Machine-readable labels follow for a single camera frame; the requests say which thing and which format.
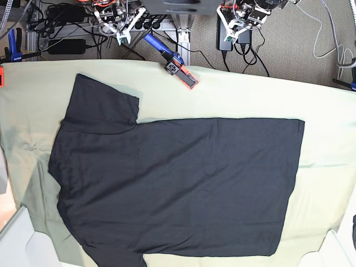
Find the blue clamp at left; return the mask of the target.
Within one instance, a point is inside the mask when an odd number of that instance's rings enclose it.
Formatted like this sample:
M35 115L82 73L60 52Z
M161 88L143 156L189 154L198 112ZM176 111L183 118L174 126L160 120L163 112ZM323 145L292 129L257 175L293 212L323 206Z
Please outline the blue clamp at left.
M4 48L5 56L1 58L1 63L10 62L22 62L25 59L37 57L41 55L41 52L31 52L28 54L23 54L21 51L22 47L22 29L16 28L12 29L8 34L9 47Z

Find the black power brick right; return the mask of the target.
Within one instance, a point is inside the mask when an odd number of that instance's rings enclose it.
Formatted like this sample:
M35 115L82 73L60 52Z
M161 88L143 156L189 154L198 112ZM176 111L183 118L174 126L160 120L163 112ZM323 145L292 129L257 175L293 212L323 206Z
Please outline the black power brick right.
M240 30L237 31L238 33L238 37L237 37L237 44L240 45L245 45L245 44L251 44L251 40L252 40L252 30L250 29L245 29L242 28Z

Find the black T-shirt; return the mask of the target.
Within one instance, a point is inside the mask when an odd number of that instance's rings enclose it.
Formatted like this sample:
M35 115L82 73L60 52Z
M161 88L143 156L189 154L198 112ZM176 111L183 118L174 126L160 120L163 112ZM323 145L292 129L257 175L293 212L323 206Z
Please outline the black T-shirt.
M144 254L271 256L304 122L196 118L137 123L139 100L77 75L48 171L57 208L98 266Z

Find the aluminium frame post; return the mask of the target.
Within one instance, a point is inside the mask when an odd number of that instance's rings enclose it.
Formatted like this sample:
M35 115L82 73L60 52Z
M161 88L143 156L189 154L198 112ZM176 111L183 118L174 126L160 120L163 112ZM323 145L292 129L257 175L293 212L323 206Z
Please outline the aluminium frame post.
M186 66L191 63L191 29L195 16L191 14L172 14L176 27L176 42L178 53L182 57Z

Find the blue clamp at right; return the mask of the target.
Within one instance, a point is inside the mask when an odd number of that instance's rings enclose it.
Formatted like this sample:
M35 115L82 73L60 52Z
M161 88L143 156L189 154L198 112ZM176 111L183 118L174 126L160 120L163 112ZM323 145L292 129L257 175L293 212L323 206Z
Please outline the blue clamp at right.
M344 81L335 78L332 79L332 81L338 85L351 89L352 91L355 92L355 58L352 59L352 76L353 76L353 80L351 83L346 83Z

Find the pale green table cloth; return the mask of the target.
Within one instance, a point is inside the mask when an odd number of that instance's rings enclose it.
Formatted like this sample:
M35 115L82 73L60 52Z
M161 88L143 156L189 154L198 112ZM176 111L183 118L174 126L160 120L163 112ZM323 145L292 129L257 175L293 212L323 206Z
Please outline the pale green table cloth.
M309 83L191 67L192 90L158 63L73 60L8 63L1 88L1 150L16 206L48 234L65 263L93 266L58 214L48 157L81 73L140 99L139 121L196 117L298 118L305 122L299 170L280 244L270 257L146 255L149 266L297 266L329 230L353 233L355 93Z

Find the grey power strip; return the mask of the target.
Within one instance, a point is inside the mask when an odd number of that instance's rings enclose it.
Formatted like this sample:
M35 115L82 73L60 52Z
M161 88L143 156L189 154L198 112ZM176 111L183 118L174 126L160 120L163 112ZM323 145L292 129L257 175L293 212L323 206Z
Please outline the grey power strip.
M146 20L140 20L136 22L133 27L130 29L131 32L139 32L139 31L174 31L175 26L171 25L172 20L169 20L168 17L157 17L150 18ZM96 29L100 34L111 36L118 28L114 24L105 25L104 23L95 23L93 24L94 29Z

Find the white bin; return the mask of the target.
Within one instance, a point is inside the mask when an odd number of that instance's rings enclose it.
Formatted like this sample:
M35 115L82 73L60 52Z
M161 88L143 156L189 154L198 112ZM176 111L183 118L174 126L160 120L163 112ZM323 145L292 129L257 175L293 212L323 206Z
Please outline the white bin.
M1 266L60 266L51 238L34 230L21 207L1 230Z
M329 230L320 249L305 254L298 267L352 267L355 266L355 246L352 231Z

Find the black power brick left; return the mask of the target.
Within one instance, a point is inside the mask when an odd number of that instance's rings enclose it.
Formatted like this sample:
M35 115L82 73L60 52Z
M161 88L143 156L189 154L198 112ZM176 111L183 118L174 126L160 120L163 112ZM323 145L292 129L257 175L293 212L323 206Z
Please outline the black power brick left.
M225 40L226 29L220 15L218 14L216 18L216 49L218 51L230 52L233 50L233 45L231 42Z

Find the blue orange bar clamp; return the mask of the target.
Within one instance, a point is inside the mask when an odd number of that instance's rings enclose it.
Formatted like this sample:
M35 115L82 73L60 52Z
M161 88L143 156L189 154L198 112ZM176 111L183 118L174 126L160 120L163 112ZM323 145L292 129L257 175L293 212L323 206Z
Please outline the blue orange bar clamp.
M163 42L154 35L148 33L144 40L148 42L166 60L164 69L172 76L176 76L180 81L192 90L199 81L185 68L184 60L177 52L170 50Z

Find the white bin right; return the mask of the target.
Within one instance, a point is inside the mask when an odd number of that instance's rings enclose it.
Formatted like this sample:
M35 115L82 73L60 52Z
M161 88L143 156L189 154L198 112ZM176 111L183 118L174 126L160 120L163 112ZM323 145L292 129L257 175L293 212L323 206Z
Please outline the white bin right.
M352 267L355 266L355 246L352 231L329 230L320 249L305 254L298 267Z

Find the black power adapter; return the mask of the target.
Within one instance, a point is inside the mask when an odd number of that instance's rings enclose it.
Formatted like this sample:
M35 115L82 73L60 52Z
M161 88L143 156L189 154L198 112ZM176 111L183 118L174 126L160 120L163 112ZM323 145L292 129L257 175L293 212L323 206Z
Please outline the black power adapter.
M48 46L47 52L51 55L82 55L87 49L84 39L54 39Z

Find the black power brick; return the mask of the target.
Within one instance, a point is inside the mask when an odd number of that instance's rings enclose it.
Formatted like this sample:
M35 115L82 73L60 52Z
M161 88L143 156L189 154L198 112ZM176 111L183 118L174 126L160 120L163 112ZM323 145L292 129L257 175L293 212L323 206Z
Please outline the black power brick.
M220 15L218 14L216 18L216 49L218 51L230 52L233 50L233 45L231 42L225 40L226 29Z
M242 28L240 30L237 31L238 33L238 37L237 37L237 44L240 45L245 45L245 44L251 44L251 40L252 40L252 30L250 29L245 29Z

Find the orange clamp at left edge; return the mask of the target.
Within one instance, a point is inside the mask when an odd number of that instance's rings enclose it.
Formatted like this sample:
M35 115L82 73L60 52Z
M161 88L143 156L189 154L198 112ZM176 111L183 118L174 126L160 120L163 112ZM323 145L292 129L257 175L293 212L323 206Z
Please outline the orange clamp at left edge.
M4 68L0 67L0 87L4 86Z

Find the white bin left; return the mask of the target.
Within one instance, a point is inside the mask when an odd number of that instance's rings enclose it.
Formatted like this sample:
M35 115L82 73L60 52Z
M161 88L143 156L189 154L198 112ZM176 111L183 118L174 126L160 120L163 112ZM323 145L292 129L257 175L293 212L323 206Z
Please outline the white bin left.
M51 238L34 230L21 207L1 230L1 266L60 266Z

